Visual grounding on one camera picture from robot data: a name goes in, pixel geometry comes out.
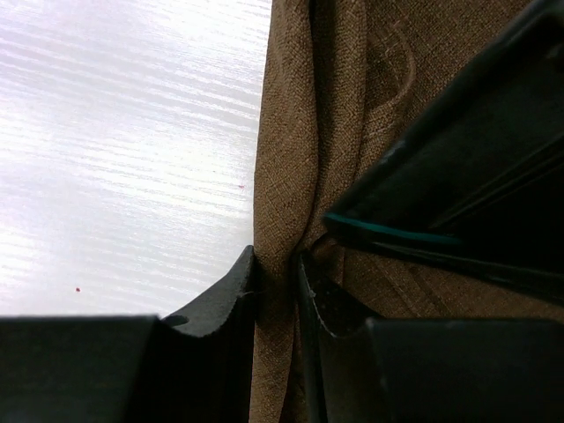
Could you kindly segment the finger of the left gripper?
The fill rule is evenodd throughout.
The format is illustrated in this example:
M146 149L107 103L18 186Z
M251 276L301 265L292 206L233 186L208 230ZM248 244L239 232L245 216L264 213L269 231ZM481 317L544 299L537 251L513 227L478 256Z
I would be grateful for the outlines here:
M563 296L563 4L534 1L324 216L372 251Z

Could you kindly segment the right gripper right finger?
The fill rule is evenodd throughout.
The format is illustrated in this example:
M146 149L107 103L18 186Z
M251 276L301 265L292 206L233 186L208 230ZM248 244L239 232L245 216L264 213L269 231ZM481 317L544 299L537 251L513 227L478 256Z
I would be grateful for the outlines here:
M560 422L563 327L539 319L386 319L295 262L311 422Z

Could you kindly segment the brown cloth napkin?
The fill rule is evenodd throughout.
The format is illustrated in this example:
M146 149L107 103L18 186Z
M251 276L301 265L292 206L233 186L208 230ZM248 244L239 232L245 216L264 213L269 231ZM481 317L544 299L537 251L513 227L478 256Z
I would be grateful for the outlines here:
M322 215L523 1L276 1L257 143L261 302L249 418L307 418L294 253L381 315L540 317L561 308L447 271L346 251Z

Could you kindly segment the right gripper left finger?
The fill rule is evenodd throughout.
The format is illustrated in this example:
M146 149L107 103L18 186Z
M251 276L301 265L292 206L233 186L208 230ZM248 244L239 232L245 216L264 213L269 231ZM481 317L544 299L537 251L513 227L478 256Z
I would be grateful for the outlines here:
M4 422L245 422L255 255L165 318L5 317Z

